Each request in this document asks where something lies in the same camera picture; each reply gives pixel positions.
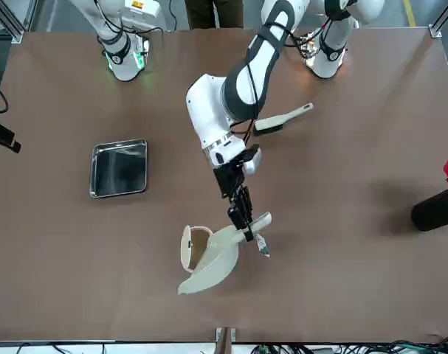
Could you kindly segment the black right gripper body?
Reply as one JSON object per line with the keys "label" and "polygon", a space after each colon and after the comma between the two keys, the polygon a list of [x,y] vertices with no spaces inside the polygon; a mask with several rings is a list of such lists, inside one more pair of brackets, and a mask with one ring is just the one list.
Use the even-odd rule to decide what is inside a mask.
{"label": "black right gripper body", "polygon": [[15,140],[15,134],[0,123],[0,145],[11,150],[14,153],[19,153],[21,144]]}

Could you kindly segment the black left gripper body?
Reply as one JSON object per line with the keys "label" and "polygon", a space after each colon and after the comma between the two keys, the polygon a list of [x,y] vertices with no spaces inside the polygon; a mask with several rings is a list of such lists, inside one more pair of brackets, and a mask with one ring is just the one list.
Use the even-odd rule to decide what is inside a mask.
{"label": "black left gripper body", "polygon": [[244,162],[233,161],[213,170],[222,198],[237,198],[239,195],[249,197],[248,188],[244,186]]}

